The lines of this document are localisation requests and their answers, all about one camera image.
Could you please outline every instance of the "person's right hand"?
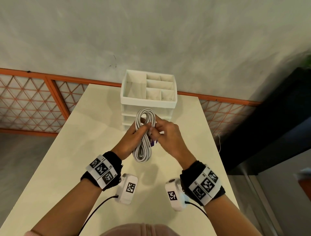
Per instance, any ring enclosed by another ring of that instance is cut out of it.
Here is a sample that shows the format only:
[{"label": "person's right hand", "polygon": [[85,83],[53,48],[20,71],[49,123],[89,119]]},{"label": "person's right hand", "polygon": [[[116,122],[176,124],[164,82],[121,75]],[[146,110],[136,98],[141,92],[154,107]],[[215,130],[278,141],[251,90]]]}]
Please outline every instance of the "person's right hand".
[{"label": "person's right hand", "polygon": [[196,158],[188,150],[178,125],[162,120],[157,115],[155,117],[157,123],[155,128],[151,127],[149,129],[151,132],[150,137],[154,141],[157,139],[163,149],[174,157],[184,170],[188,169],[196,161]]}]

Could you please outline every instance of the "qr code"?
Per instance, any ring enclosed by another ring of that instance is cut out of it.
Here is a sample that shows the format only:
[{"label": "qr code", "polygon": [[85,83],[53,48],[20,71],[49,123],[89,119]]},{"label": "qr code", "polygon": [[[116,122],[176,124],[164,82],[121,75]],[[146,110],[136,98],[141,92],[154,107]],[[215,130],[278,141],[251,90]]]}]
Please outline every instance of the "qr code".
[{"label": "qr code", "polygon": [[204,193],[204,191],[199,187],[197,186],[194,190],[193,190],[193,193],[195,194],[195,196],[197,196],[198,199],[202,199],[206,193]]},{"label": "qr code", "polygon": [[97,166],[97,164],[100,162],[100,160],[99,159],[95,159],[91,164],[90,164],[90,166],[92,167],[92,168],[94,168],[95,166]]},{"label": "qr code", "polygon": [[169,194],[169,199],[171,201],[174,201],[174,200],[177,200],[177,197],[176,197],[176,194],[174,191],[171,191],[171,192],[167,192]]},{"label": "qr code", "polygon": [[201,183],[201,186],[209,193],[215,186],[208,178],[205,178]]},{"label": "qr code", "polygon": [[108,171],[106,174],[103,176],[103,181],[107,185],[114,177],[112,176],[111,172]]},{"label": "qr code", "polygon": [[108,170],[108,168],[104,163],[101,163],[98,165],[98,167],[95,168],[95,170],[99,175],[103,175]]},{"label": "qr code", "polygon": [[212,181],[214,181],[214,183],[216,183],[218,180],[217,175],[215,175],[214,172],[212,172],[212,171],[209,172],[208,177],[210,177],[212,179]]},{"label": "qr code", "polygon": [[134,189],[135,189],[135,186],[136,186],[136,184],[133,184],[133,183],[129,182],[128,183],[128,187],[126,188],[126,192],[133,193]]}]

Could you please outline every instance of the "white table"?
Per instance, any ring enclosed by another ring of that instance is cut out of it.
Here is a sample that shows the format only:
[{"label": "white table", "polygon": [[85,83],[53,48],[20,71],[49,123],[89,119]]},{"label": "white table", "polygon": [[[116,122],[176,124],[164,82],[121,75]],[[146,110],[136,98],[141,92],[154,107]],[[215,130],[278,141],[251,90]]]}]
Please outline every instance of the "white table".
[{"label": "white table", "polygon": [[[178,95],[172,121],[179,125],[190,151],[219,176],[227,196],[238,206],[198,98]],[[21,236],[30,230],[79,182],[85,167],[111,150],[123,135],[120,88],[90,84],[1,227],[0,236]],[[99,236],[117,225],[142,222],[166,224],[181,236],[216,235],[196,207],[182,212],[171,208],[165,182],[178,177],[182,169],[159,144],[147,163],[137,163],[131,155],[123,164],[122,173],[139,179],[131,205],[109,200],[81,235]],[[103,192],[95,207],[115,192],[116,188]]]}]

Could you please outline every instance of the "white camera device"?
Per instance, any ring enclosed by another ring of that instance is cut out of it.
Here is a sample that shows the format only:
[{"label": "white camera device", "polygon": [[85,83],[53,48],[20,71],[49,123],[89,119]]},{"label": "white camera device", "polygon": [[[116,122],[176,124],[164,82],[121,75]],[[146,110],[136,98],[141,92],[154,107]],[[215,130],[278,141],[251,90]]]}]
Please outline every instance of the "white camera device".
[{"label": "white camera device", "polygon": [[115,201],[129,205],[132,202],[137,184],[138,178],[136,176],[123,174],[116,192],[116,195],[119,195],[119,197],[115,198]]},{"label": "white camera device", "polygon": [[182,211],[186,208],[185,201],[189,201],[189,197],[181,188],[180,178],[170,179],[165,183],[165,190],[168,194],[169,201],[175,211]]}]

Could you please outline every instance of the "black object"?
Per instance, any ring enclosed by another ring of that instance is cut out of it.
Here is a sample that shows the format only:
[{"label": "black object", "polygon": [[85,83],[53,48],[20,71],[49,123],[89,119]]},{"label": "black object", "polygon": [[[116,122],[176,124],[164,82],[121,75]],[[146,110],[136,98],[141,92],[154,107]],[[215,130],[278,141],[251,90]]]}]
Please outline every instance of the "black object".
[{"label": "black object", "polygon": [[92,215],[95,213],[95,211],[97,211],[98,208],[100,208],[101,205],[103,205],[106,201],[108,201],[109,199],[111,198],[118,198],[119,196],[118,195],[115,195],[115,196],[111,196],[109,198],[107,198],[105,201],[103,201],[93,212],[92,214],[87,218],[87,220],[85,221],[85,223],[83,224],[82,228],[80,229],[80,232],[78,233],[77,236],[79,236],[81,234],[81,231],[83,230],[84,226],[86,225],[86,223],[89,221],[89,219],[92,217]]},{"label": "black object", "polygon": [[258,174],[311,148],[311,70],[295,69],[221,145],[228,174]]},{"label": "black object", "polygon": [[203,212],[203,214],[206,215],[206,217],[208,218],[207,214],[206,214],[200,207],[198,207],[197,205],[195,205],[195,204],[193,204],[193,203],[191,203],[191,202],[189,202],[189,201],[185,201],[185,203],[195,206],[195,207],[198,208],[201,212]]},{"label": "black object", "polygon": [[[200,196],[195,195],[190,189],[189,186],[198,178],[198,176],[203,172],[203,170],[206,168],[206,166],[200,162],[195,161],[188,169],[183,170],[182,174],[180,175],[180,183],[183,191],[185,194],[190,197],[192,200],[196,201],[200,206],[203,206],[203,204],[199,201],[198,198],[202,199],[205,196],[205,193],[202,191]],[[221,186],[218,193],[215,195],[213,199],[216,199],[222,195],[224,195],[226,192],[224,188]]]},{"label": "black object", "polygon": [[[106,187],[103,189],[103,191],[105,191],[106,189],[117,186],[120,183],[121,169],[123,165],[122,165],[122,160],[114,152],[111,152],[111,151],[106,152],[103,154],[103,157],[105,157],[110,162],[110,164],[114,167],[114,170],[117,172],[117,176],[109,184],[107,184]],[[95,186],[99,187],[97,181],[87,171],[82,175],[80,180],[85,179],[85,178],[91,181]]]}]

